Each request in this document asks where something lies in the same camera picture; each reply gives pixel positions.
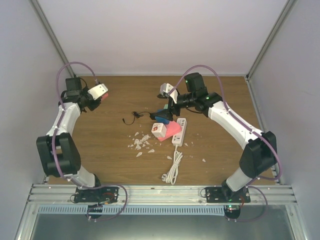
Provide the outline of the small pink plug adapter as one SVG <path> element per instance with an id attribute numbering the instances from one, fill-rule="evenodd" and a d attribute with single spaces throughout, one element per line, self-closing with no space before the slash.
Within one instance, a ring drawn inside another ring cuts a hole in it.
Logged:
<path id="1" fill-rule="evenodd" d="M 109 93 L 105 93 L 104 95 L 101 96 L 101 101 L 105 100 L 109 96 Z"/>

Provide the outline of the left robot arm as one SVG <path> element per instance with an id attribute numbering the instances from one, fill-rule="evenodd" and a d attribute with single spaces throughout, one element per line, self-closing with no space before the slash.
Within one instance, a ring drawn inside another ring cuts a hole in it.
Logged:
<path id="1" fill-rule="evenodd" d="M 108 88 L 100 82 L 89 88 L 81 77 L 65 80 L 66 90 L 58 92 L 58 114 L 51 129 L 36 140 L 41 165 L 46 176 L 66 179 L 92 202 L 103 197 L 98 177 L 82 166 L 81 156 L 73 140 L 73 131 L 81 113 L 94 111 L 108 96 Z"/>

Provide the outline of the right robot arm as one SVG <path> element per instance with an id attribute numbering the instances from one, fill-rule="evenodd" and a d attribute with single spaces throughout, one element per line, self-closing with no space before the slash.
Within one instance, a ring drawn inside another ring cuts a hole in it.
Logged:
<path id="1" fill-rule="evenodd" d="M 221 196 L 234 202 L 254 179 L 273 167 L 277 161 L 277 140 L 271 132 L 262 132 L 240 117 L 216 92 L 208 92 L 202 75 L 198 72 L 184 77 L 187 93 L 180 94 L 169 83 L 160 86 L 159 98 L 168 99 L 168 107 L 151 114 L 151 119 L 161 117 L 173 120 L 181 109 L 194 108 L 223 127 L 241 146 L 243 153 L 238 169 L 221 184 Z"/>

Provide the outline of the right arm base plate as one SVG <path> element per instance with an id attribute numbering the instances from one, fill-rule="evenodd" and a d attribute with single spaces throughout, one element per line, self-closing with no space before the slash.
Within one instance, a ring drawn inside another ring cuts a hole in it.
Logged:
<path id="1" fill-rule="evenodd" d="M 207 203 L 241 204 L 251 202 L 250 193 L 246 187 L 234 192 L 226 190 L 222 186 L 207 186 L 199 194 L 206 199 Z"/>

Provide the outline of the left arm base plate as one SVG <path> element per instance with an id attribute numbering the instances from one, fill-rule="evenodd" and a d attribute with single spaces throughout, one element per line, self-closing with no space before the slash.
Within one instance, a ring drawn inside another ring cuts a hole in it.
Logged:
<path id="1" fill-rule="evenodd" d="M 70 196 L 70 201 L 74 204 L 78 203 L 116 203 L 118 201 L 119 187 L 102 187 L 100 189 L 79 189 Z"/>

